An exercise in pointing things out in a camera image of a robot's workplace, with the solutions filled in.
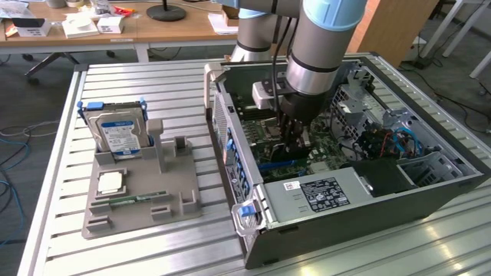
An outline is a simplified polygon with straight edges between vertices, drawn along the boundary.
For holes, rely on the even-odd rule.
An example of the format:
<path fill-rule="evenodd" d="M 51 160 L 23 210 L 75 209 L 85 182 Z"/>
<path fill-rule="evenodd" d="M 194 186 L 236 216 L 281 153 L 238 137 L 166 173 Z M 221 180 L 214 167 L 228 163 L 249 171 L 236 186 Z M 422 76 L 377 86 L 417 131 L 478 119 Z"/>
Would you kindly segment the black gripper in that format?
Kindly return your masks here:
<path fill-rule="evenodd" d="M 301 123 L 305 127 L 309 126 L 321 112 L 325 99 L 326 93 L 317 95 L 290 93 L 282 95 L 278 125 L 282 127 L 288 122 L 294 122 Z"/>

